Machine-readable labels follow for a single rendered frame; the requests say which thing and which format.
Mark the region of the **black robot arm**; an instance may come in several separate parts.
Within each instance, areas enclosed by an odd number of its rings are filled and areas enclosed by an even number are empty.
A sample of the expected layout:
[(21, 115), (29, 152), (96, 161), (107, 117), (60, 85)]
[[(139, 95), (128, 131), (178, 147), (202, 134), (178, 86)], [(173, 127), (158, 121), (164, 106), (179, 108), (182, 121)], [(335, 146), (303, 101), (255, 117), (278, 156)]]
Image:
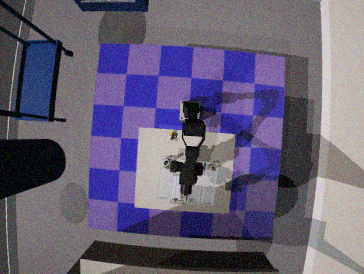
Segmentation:
[[(185, 123), (182, 126), (182, 140), (186, 146), (185, 149), (185, 165), (180, 172), (179, 185), (180, 193), (189, 195), (192, 193), (192, 185), (197, 183), (198, 177), (195, 174), (195, 166), (197, 157), (199, 157), (200, 147), (205, 141), (206, 125), (203, 120), (198, 119), (197, 114), (200, 111), (199, 102), (183, 101), (183, 114)], [(184, 136), (202, 137), (198, 146), (187, 146)]]

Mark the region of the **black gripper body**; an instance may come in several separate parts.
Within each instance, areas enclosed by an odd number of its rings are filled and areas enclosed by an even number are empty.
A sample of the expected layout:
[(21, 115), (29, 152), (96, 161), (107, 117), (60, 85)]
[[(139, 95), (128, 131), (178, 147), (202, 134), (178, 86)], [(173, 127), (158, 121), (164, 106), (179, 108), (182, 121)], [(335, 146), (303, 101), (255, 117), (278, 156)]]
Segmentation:
[[(176, 172), (181, 172), (184, 168), (184, 165), (180, 165), (178, 164), (177, 161), (171, 161), (171, 164), (170, 164), (170, 172), (172, 173), (176, 173)], [(203, 175), (203, 170), (204, 170), (204, 166), (203, 165), (200, 165), (200, 164), (197, 164), (197, 166), (195, 166), (195, 172), (196, 172), (196, 175), (197, 176), (202, 176)]]

